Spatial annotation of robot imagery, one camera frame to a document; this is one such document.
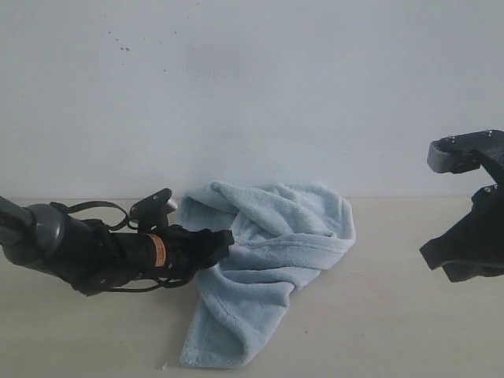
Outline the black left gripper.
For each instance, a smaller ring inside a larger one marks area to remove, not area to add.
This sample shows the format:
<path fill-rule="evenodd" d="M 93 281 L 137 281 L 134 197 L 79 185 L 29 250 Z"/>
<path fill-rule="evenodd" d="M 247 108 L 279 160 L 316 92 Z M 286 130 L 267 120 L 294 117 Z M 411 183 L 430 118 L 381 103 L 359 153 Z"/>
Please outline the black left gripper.
<path fill-rule="evenodd" d="M 230 230 L 191 234 L 193 262 L 166 233 L 118 233 L 102 238 L 105 252 L 72 288 L 84 295 L 137 294 L 189 284 L 202 269 L 227 258 L 235 244 Z"/>

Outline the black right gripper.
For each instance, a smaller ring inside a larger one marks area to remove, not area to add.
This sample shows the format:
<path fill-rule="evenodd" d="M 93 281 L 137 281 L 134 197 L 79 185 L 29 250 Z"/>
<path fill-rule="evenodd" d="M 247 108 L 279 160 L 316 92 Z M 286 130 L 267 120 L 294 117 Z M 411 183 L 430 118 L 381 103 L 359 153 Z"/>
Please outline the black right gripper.
<path fill-rule="evenodd" d="M 481 250 L 503 252 L 503 165 L 487 155 L 474 159 L 494 180 L 472 197 L 471 225 L 476 233 L 446 233 L 426 242 L 420 253 L 428 267 L 442 268 L 451 283 L 503 275 L 503 261 L 481 261 Z"/>

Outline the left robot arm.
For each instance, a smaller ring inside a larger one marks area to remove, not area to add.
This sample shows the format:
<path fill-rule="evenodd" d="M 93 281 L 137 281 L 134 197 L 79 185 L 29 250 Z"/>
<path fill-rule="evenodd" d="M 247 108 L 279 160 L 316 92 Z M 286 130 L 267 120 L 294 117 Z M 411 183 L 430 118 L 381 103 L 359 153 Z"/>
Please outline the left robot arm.
<path fill-rule="evenodd" d="M 116 225 L 74 217 L 115 209 L 112 202 L 23 207 L 3 198 L 1 248 L 12 264 L 55 276 L 86 296 L 130 293 L 128 284 L 138 280 L 152 280 L 152 290 L 181 287 L 227 258 L 235 240 L 229 230 L 192 232 L 170 224 L 168 215 L 177 209 L 171 197 L 168 188 L 145 197 Z"/>

